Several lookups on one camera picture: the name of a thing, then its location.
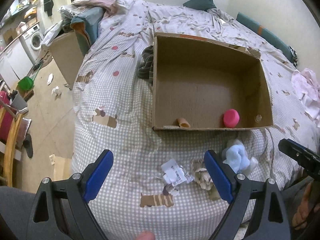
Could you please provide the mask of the beige knitted soft cloth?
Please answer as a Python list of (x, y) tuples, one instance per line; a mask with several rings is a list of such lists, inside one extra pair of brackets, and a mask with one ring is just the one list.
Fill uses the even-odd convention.
[(208, 197), (212, 201), (220, 200), (221, 197), (204, 165), (204, 159), (193, 159), (191, 161), (191, 173), (194, 181), (200, 188), (207, 191)]

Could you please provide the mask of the light blue fluffy sock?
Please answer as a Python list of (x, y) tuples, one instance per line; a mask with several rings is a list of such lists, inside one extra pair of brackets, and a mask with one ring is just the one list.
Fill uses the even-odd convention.
[(221, 153), (224, 164), (227, 164), (235, 173), (249, 176), (258, 165), (255, 157), (249, 159), (244, 144), (238, 139), (227, 142), (226, 148)]

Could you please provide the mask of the clear plastic packet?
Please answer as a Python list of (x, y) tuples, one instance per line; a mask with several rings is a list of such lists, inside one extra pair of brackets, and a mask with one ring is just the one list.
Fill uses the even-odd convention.
[(170, 159), (161, 165), (163, 171), (163, 179), (167, 185), (176, 187), (183, 183), (191, 183), (194, 177), (178, 165), (175, 159)]

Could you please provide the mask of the pink rubber duck toy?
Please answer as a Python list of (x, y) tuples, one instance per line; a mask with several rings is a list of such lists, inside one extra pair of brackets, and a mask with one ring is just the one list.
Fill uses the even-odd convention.
[(223, 114), (223, 124), (227, 128), (235, 128), (240, 121), (240, 115), (235, 109), (229, 109)]

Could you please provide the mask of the patterned dog print bedspread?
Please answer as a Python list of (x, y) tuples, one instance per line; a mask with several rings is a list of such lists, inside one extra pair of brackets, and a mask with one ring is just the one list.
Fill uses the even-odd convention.
[(90, 208), (109, 239), (208, 239), (228, 203), (195, 182), (167, 197), (162, 165), (189, 170), (204, 153), (240, 140), (258, 161), (252, 180), (280, 189), (302, 172), (278, 143), (313, 151), (319, 129), (291, 84), (294, 65), (226, 13), (143, 0), (107, 18), (73, 87), (72, 168), (111, 150), (113, 166)]

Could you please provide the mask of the small tan rubber toy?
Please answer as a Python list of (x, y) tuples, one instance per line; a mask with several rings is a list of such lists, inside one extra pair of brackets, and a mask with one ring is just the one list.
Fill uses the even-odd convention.
[(177, 118), (177, 123), (180, 128), (190, 128), (190, 124), (185, 118)]

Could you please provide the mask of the pink white crumpled garment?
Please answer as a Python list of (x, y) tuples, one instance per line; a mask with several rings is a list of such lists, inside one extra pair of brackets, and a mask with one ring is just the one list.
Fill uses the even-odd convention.
[(319, 82), (316, 73), (309, 68), (301, 72), (295, 70), (291, 76), (291, 84), (305, 113), (319, 127)]

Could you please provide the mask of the wooden chair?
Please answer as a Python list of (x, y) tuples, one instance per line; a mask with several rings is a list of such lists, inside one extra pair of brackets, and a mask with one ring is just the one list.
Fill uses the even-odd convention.
[(1, 106), (1, 124), (3, 123), (6, 113), (9, 113), (12, 116), (7, 142), (4, 146), (3, 176), (1, 176), (1, 181), (4, 185), (13, 187), (12, 175), (17, 136), (23, 115), (26, 114), (29, 109), (25, 107), (22, 110), (17, 110), (2, 101)]

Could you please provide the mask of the red suitcase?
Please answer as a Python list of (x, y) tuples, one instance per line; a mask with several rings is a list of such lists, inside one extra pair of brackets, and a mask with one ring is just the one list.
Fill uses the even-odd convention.
[[(8, 97), (7, 92), (1, 91), (0, 97), (2, 102), (6, 103), (7, 105), (10, 105), (10, 99)], [(13, 117), (10, 115), (10, 113), (6, 112), (1, 122), (1, 129), (0, 129), (1, 141), (7, 141), (12, 119)]]

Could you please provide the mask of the dark striped cloth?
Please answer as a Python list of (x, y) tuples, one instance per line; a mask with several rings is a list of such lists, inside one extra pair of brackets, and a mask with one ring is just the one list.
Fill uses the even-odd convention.
[(137, 76), (153, 84), (153, 45), (143, 50), (142, 63), (138, 68)]

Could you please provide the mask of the teal headboard cushion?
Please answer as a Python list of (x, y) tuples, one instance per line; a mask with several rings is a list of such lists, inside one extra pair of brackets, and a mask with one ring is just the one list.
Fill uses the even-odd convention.
[(289, 45), (285, 44), (279, 37), (274, 33), (269, 31), (260, 25), (257, 21), (251, 19), (245, 14), (239, 12), (237, 14), (236, 20), (242, 25), (246, 26), (251, 31), (255, 32), (262, 38), (264, 38), (268, 43), (273, 45), (275, 48), (281, 50), (284, 56), (295, 66), (298, 65), (298, 56), (296, 51)]

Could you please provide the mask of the tall cardboard box bedside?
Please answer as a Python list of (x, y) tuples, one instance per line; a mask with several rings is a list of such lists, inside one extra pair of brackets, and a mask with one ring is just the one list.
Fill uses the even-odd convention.
[(49, 46), (49, 51), (70, 90), (73, 89), (75, 83), (89, 82), (93, 75), (92, 71), (79, 74), (84, 55), (80, 49), (75, 32), (57, 36)]

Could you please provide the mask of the white washing machine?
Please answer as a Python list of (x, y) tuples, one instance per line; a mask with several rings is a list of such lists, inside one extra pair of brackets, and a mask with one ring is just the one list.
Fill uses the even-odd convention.
[(40, 25), (36, 23), (27, 29), (19, 38), (22, 47), (33, 64), (37, 63), (37, 59), (41, 52), (41, 44), (43, 34)]

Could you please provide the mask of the pile of crumpled bedding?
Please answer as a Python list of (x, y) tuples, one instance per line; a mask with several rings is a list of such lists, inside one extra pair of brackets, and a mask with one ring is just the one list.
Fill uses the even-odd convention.
[(88, 50), (98, 36), (115, 26), (131, 9), (134, 0), (75, 0), (59, 9), (61, 21), (46, 30), (42, 48), (48, 48), (60, 33), (75, 32), (80, 47)]

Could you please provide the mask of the dark green pillow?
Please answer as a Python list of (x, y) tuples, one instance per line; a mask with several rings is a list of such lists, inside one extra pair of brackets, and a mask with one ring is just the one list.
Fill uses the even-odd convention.
[(183, 6), (190, 9), (201, 10), (201, 11), (216, 9), (216, 5), (214, 4), (213, 0), (189, 0), (183, 3)]

